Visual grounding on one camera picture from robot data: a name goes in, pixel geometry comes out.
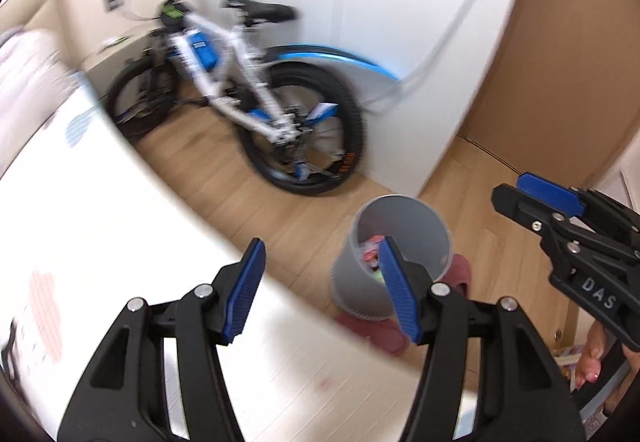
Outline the person right hand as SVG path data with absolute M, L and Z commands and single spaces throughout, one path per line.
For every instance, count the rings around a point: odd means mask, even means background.
M 577 389 L 582 388 L 582 385 L 586 382 L 594 384 L 598 380 L 601 373 L 601 361 L 605 355 L 607 346 L 608 336 L 606 336 L 605 329 L 598 321 L 595 321 L 588 331 L 586 343 L 582 349 L 582 355 L 580 355 L 577 363 L 575 373 Z M 618 389 L 606 399 L 603 405 L 603 414 L 605 414 L 605 416 L 613 413 L 613 410 L 615 410 L 628 388 L 629 379 L 626 379 L 625 383 L 621 384 Z

